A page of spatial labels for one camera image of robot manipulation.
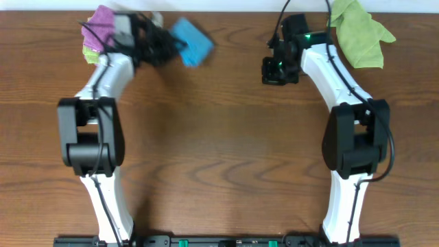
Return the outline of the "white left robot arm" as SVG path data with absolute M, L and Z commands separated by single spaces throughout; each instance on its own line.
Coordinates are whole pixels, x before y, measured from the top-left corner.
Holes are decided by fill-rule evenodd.
M 160 14 L 116 12 L 112 34 L 98 38 L 104 50 L 86 85 L 58 102 L 62 161 L 86 187 L 99 227 L 96 236 L 54 238 L 54 246 L 154 246 L 137 234 L 121 186 L 125 139 L 117 101 L 141 63 L 155 67 L 186 43 L 163 28 Z

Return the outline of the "blue microfiber cloth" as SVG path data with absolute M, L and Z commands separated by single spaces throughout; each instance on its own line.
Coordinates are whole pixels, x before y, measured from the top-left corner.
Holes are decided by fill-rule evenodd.
M 214 48 L 213 42 L 188 19 L 178 19 L 171 28 L 176 47 L 186 67 L 198 67 Z

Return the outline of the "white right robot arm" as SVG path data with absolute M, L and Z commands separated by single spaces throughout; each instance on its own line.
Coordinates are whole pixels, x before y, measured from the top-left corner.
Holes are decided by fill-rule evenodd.
M 378 164 L 394 150 L 390 107 L 373 99 L 342 64 L 329 31 L 312 32 L 304 14 L 279 18 L 262 60 L 262 82 L 284 86 L 308 75 L 321 94 L 329 118 L 322 156 L 331 172 L 329 205 L 317 236 L 294 236 L 287 246 L 399 246 L 392 236 L 362 237 L 359 219 L 364 196 Z

